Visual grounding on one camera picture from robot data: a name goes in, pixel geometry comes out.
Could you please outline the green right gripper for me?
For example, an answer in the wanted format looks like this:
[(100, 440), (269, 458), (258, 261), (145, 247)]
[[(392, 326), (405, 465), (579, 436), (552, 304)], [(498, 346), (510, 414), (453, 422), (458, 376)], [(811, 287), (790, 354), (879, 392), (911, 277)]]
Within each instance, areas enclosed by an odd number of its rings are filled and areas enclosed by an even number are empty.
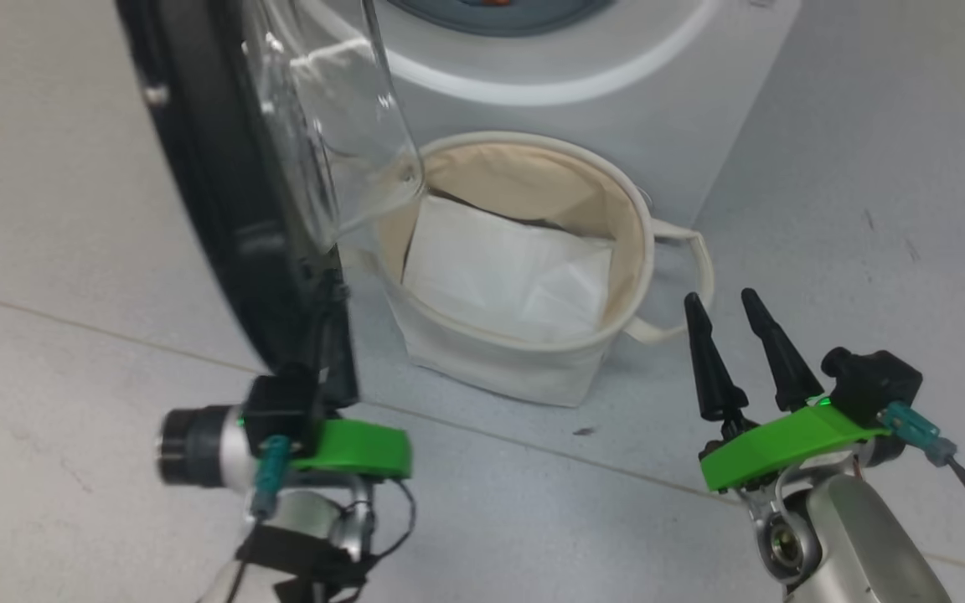
[[(890, 434), (880, 425), (868, 428), (854, 423), (830, 400), (807, 407), (810, 399), (824, 394), (823, 386), (757, 291), (743, 289), (741, 302), (766, 353), (777, 407), (792, 415), (757, 426), (709, 451), (699, 465), (710, 492), (739, 488), (849, 444)], [(746, 393), (732, 381), (721, 359), (712, 338), (712, 321), (696, 291), (686, 295), (683, 308), (701, 419), (743, 421)]]

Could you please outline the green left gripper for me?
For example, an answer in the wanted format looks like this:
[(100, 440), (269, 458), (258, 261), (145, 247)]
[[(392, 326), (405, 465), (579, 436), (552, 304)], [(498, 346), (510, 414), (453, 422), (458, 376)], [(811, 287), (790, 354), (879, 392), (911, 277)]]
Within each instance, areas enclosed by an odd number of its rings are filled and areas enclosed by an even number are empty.
[[(341, 411), (359, 402), (348, 287), (341, 272), (325, 272), (324, 294), (324, 396), (328, 408)], [(362, 420), (326, 420), (314, 453), (292, 459), (290, 467), (295, 471), (406, 480), (413, 473), (412, 442), (402, 429)]]

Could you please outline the washing machine door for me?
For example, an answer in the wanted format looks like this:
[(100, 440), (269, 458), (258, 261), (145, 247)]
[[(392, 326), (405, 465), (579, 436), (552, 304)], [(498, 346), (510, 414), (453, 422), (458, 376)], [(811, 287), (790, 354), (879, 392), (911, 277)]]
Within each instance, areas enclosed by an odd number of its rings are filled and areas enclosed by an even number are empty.
[(268, 373), (299, 362), (340, 243), (422, 195), (376, 27), (302, 0), (114, 0), (185, 213)]

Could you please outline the cream canvas laundry basket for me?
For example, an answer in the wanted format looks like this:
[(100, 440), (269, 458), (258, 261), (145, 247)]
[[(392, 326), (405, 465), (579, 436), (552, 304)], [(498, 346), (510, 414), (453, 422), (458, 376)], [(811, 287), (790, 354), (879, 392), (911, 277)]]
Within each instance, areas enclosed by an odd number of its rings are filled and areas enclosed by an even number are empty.
[(344, 245), (342, 263), (367, 271), (385, 290), (407, 356), (415, 365), (488, 392), (552, 407), (586, 400), (614, 340), (626, 333), (646, 346), (685, 335), (681, 323), (660, 328), (638, 310), (654, 275), (655, 241), (682, 240), (696, 262), (697, 293), (712, 305), (715, 272), (698, 230), (655, 219), (631, 177), (601, 154), (559, 138), (513, 131), (476, 131), (421, 146), (425, 182), (443, 193), (485, 193), (484, 209), (506, 219), (544, 220), (575, 235), (616, 243), (610, 297), (601, 329), (560, 343), (528, 343), (482, 331), (426, 305), (403, 285), (419, 203), (372, 225), (378, 248)]

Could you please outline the white folded pad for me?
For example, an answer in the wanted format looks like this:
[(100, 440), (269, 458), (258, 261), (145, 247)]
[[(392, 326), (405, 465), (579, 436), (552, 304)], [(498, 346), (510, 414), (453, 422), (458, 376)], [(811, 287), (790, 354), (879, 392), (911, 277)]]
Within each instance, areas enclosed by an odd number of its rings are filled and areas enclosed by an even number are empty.
[(601, 327), (613, 248), (429, 196), (401, 281), (453, 321), (526, 343), (566, 343)]

